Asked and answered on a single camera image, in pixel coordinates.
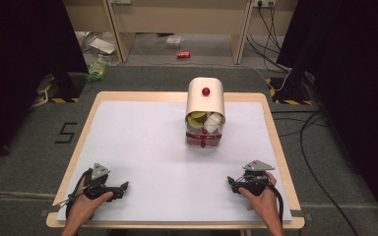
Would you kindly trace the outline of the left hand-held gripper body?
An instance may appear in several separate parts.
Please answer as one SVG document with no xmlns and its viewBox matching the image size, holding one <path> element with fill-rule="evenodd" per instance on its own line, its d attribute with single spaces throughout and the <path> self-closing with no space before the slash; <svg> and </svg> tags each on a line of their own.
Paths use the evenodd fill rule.
<svg viewBox="0 0 378 236">
<path fill-rule="evenodd" d="M 119 187 L 107 187 L 105 185 L 108 178 L 109 170 L 99 163 L 95 163 L 85 173 L 85 184 L 83 193 L 90 200 L 95 200 L 103 194 L 113 191 L 119 191 Z"/>
</svg>

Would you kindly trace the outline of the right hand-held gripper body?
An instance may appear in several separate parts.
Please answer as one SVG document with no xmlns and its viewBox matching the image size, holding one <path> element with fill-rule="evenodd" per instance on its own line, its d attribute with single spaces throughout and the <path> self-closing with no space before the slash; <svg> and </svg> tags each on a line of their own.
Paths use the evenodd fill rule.
<svg viewBox="0 0 378 236">
<path fill-rule="evenodd" d="M 237 179 L 240 186 L 254 196 L 260 196 L 271 183 L 268 170 L 275 167 L 260 160 L 253 160 L 243 166 L 244 173 Z"/>
</svg>

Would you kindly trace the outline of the beige toy mailbox container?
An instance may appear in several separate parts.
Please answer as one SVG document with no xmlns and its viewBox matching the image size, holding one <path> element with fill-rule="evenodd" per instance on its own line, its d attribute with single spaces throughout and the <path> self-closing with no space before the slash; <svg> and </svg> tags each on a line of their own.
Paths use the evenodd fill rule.
<svg viewBox="0 0 378 236">
<path fill-rule="evenodd" d="M 208 133 L 203 127 L 194 129 L 187 123 L 187 118 L 194 111 L 220 113 L 224 119 L 220 133 Z M 223 85 L 216 78 L 195 78 L 188 86 L 186 101 L 186 145 L 192 148 L 217 148 L 220 145 L 225 125 Z"/>
</svg>

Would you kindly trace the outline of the person's left hand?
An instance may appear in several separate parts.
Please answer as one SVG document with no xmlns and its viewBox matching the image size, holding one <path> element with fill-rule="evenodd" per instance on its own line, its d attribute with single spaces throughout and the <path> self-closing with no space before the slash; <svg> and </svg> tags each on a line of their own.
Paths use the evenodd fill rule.
<svg viewBox="0 0 378 236">
<path fill-rule="evenodd" d="M 66 230 L 78 231 L 80 227 L 91 218 L 97 208 L 113 196 L 112 192 L 107 192 L 97 199 L 90 200 L 85 195 L 81 195 L 81 189 L 84 187 L 84 183 L 85 180 L 80 182 L 77 196 L 70 208 L 65 225 Z"/>
</svg>

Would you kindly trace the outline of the person's right hand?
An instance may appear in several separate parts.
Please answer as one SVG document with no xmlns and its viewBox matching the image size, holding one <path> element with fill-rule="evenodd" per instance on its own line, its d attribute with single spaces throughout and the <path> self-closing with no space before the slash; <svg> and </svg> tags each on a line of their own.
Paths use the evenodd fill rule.
<svg viewBox="0 0 378 236">
<path fill-rule="evenodd" d="M 254 210 L 265 222 L 269 230 L 281 229 L 275 193 L 266 187 L 260 196 L 255 196 L 247 189 L 240 187 L 239 192 L 249 202 L 248 210 Z"/>
</svg>

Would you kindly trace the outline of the white paper sheet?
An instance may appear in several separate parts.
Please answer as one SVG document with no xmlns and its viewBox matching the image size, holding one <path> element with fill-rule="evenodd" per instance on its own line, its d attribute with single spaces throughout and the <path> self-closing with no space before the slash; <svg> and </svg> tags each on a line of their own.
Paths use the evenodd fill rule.
<svg viewBox="0 0 378 236">
<path fill-rule="evenodd" d="M 109 186 L 129 185 L 124 197 L 102 205 L 96 221 L 247 222 L 257 215 L 232 192 L 228 178 L 244 165 L 277 159 L 259 102 L 229 102 L 218 147 L 185 143 L 183 102 L 104 101 L 94 115 L 72 178 L 99 163 Z"/>
</svg>

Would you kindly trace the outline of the white toy food piece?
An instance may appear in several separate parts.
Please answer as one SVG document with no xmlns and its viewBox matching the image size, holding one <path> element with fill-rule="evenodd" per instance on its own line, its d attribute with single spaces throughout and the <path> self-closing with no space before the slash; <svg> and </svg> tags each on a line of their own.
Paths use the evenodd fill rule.
<svg viewBox="0 0 378 236">
<path fill-rule="evenodd" d="M 204 122 L 204 129 L 208 133 L 220 133 L 224 119 L 220 113 L 212 113 Z"/>
</svg>

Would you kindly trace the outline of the green snack packet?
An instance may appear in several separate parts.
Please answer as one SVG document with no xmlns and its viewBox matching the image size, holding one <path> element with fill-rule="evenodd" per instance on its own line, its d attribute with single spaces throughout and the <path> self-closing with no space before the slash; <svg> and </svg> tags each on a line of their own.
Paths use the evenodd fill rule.
<svg viewBox="0 0 378 236">
<path fill-rule="evenodd" d="M 86 75 L 88 81 L 101 81 L 105 77 L 106 66 L 99 62 L 94 62 L 89 67 L 89 73 Z"/>
</svg>

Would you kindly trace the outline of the black curtain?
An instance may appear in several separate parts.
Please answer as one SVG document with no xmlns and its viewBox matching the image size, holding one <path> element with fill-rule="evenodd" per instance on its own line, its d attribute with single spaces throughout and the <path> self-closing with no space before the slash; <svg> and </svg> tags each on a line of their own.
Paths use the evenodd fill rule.
<svg viewBox="0 0 378 236">
<path fill-rule="evenodd" d="M 311 73 L 352 164 L 378 203 L 378 0 L 297 0 L 278 61 Z"/>
<path fill-rule="evenodd" d="M 45 76 L 87 70 L 63 0 L 0 0 L 0 151 Z"/>
</svg>

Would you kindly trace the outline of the pile of clear plastic wrapping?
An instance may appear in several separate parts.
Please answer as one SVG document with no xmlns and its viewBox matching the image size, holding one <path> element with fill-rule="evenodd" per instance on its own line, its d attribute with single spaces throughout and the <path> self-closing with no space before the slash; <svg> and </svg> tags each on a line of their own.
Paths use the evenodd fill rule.
<svg viewBox="0 0 378 236">
<path fill-rule="evenodd" d="M 85 61 L 88 65 L 99 62 L 107 66 L 117 66 L 119 57 L 110 32 L 76 31 Z"/>
</svg>

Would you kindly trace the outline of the clear plastic bag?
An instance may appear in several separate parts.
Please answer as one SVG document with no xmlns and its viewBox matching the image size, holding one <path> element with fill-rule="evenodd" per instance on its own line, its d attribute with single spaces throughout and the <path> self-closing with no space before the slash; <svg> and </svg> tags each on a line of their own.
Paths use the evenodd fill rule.
<svg viewBox="0 0 378 236">
<path fill-rule="evenodd" d="M 182 46 L 184 39 L 179 35 L 170 35 L 165 42 L 169 48 L 179 48 Z"/>
</svg>

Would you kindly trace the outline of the wall power outlet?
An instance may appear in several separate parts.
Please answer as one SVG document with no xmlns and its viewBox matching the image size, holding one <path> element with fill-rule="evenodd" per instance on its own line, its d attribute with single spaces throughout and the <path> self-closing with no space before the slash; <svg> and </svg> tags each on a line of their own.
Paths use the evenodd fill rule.
<svg viewBox="0 0 378 236">
<path fill-rule="evenodd" d="M 276 0 L 254 0 L 253 6 L 255 8 L 273 8 L 276 5 Z"/>
</svg>

